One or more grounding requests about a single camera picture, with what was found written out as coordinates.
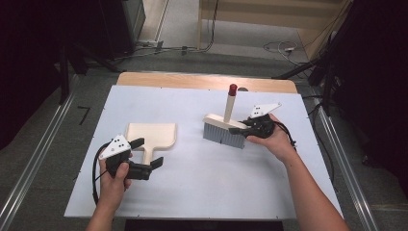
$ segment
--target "gray floor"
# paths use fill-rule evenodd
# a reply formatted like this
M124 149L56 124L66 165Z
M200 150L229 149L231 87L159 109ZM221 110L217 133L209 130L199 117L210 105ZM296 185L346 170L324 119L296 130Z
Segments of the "gray floor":
M170 1L159 40L168 47L182 45L195 47L197 18L198 1ZM202 20L201 24L200 44L201 48L205 48L211 40L212 20ZM209 51L212 54L286 60L278 52L278 45L280 41L289 41L281 44L280 48L283 50L297 46L291 54L291 60L297 63L308 62L306 54L300 49L302 44L295 28L217 21L215 38ZM272 43L267 46L268 52L264 45L270 42Z
M276 56L276 59L209 53L181 56L180 53L168 52L118 61L117 65L129 71L215 73L268 78L285 73L293 68L293 64L279 56ZM92 65L87 76L80 76L80 84L73 102L55 139L51 143L33 184L13 219L10 230L85 229L88 224L87 219L64 218L64 210L110 87L116 82L117 77L117 73L112 73L106 68L95 64ZM299 93L303 95L310 94L310 87L305 84L304 79L293 77L293 80L296 82ZM27 121L14 141L0 150L0 201L3 202L2 205L4 205L8 193L18 180L48 123L56 112L59 95L60 91L56 90ZM305 105L308 111L314 107L312 100L305 100ZM78 106L91 107L89 115L82 125L79 125L79 123L83 118L84 111L78 109ZM407 204L407 199L403 195L395 177L382 168L361 165L363 152L352 127L337 113L334 113L333 120L348 159L352 163L366 198L373 208L380 230L407 230L408 212L404 208L401 209L400 206ZM318 123L317 128L324 143L329 147L330 155L333 155L320 123ZM324 150L321 150L321 152L330 171L330 165ZM334 167L334 187L338 191L337 195L344 218L352 230L364 230L335 160ZM293 220L284 221L284 225L285 230L298 230L297 224ZM114 230L123 230L123 227L124 220L117 218L114 222Z

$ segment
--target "person's right hand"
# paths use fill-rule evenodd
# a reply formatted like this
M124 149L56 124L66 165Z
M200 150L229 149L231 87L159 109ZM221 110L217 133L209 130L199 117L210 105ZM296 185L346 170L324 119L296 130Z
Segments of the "person's right hand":
M269 114L269 116L273 121L279 121L274 115ZM289 141L288 135L277 125L275 125L272 135L266 139L255 136L248 136L246 139L265 146L283 163L292 157L293 154L297 155Z

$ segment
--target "dustpan handle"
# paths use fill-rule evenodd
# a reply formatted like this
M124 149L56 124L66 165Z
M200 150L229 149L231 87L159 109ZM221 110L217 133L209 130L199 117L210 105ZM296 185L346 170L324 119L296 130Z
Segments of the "dustpan handle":
M153 159L153 149L146 149L144 148L144 155L143 155L143 164L150 166L150 162Z

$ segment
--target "brush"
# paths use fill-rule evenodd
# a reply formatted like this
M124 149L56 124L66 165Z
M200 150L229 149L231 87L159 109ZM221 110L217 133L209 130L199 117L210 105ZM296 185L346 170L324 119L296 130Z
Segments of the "brush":
M207 114L203 118L204 139L233 147L243 148L245 137L241 135L232 135L228 131L229 128L247 128L245 124L231 119L235 97L237 95L237 88L238 87L235 84L230 85L224 116Z

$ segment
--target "wooden table edge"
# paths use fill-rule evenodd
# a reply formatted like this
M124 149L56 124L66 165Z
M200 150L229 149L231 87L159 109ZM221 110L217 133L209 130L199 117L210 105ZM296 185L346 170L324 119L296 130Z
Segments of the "wooden table edge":
M290 80L258 79L214 74L123 72L117 85L176 89L228 90L231 84L255 92L297 93Z

